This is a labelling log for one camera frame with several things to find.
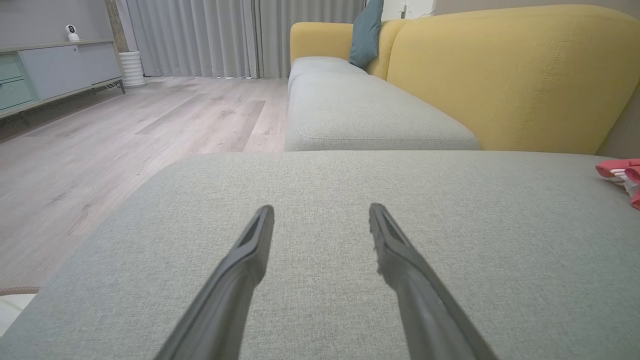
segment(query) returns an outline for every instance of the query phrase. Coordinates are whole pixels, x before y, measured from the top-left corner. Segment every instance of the white camera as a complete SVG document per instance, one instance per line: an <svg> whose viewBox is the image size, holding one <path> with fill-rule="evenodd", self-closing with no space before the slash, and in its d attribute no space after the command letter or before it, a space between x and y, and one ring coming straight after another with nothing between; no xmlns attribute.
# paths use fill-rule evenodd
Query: white camera
<svg viewBox="0 0 640 360"><path fill-rule="evenodd" d="M67 31L67 36L69 37L69 41L80 41L80 37L76 34L76 27L73 25L65 26L65 30Z"/></svg>

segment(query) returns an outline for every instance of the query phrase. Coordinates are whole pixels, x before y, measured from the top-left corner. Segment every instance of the teal drawer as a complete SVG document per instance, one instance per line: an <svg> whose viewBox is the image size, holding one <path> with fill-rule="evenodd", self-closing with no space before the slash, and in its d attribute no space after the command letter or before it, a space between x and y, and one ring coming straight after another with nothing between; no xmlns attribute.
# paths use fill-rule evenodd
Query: teal drawer
<svg viewBox="0 0 640 360"><path fill-rule="evenodd" d="M33 100L33 96L23 79L0 83L0 110L31 100Z"/></svg>
<svg viewBox="0 0 640 360"><path fill-rule="evenodd" d="M22 72L13 55L0 55L0 81L19 78L21 76Z"/></svg>

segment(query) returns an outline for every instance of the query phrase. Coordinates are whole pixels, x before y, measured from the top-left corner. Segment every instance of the sofa seat cushion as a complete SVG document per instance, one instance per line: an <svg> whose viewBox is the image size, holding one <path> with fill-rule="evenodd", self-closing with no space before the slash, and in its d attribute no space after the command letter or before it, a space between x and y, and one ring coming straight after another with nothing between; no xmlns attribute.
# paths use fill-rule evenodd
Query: sofa seat cushion
<svg viewBox="0 0 640 360"><path fill-rule="evenodd" d="M152 359L255 210L275 209L241 359L408 359L377 274L389 209L501 359L636 359L640 211L606 158L206 154L133 193L0 338L3 360Z"/></svg>
<svg viewBox="0 0 640 360"><path fill-rule="evenodd" d="M291 93L291 86L298 76L318 72L367 75L366 71L350 64L345 59L332 58L330 56L307 56L304 58L298 58L293 61L293 64L291 64L291 73L289 74L289 93Z"/></svg>
<svg viewBox="0 0 640 360"><path fill-rule="evenodd" d="M375 76L304 74L289 96L285 150L477 150L464 125Z"/></svg>

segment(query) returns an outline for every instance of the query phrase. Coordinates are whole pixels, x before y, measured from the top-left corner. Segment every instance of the yellow sofa backrest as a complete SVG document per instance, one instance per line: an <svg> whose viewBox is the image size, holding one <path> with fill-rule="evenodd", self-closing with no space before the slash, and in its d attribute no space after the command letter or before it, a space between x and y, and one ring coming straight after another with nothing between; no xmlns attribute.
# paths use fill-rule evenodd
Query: yellow sofa backrest
<svg viewBox="0 0 640 360"><path fill-rule="evenodd" d="M411 20L387 81L467 126L485 150L594 154L640 79L640 22L557 5Z"/></svg>
<svg viewBox="0 0 640 360"><path fill-rule="evenodd" d="M378 57L367 67L367 72L387 79L389 59L398 31L410 20L384 21L380 28ZM305 56L333 56L349 60L352 24L334 22L297 22L291 27L291 62Z"/></svg>

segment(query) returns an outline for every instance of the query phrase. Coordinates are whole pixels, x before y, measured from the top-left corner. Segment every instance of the sofa armrest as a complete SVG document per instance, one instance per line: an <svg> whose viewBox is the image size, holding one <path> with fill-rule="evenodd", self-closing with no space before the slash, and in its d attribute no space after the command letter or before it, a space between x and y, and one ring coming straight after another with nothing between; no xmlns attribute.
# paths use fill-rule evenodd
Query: sofa armrest
<svg viewBox="0 0 640 360"><path fill-rule="evenodd" d="M349 60L352 24L298 22L291 27L291 62L305 56Z"/></svg>

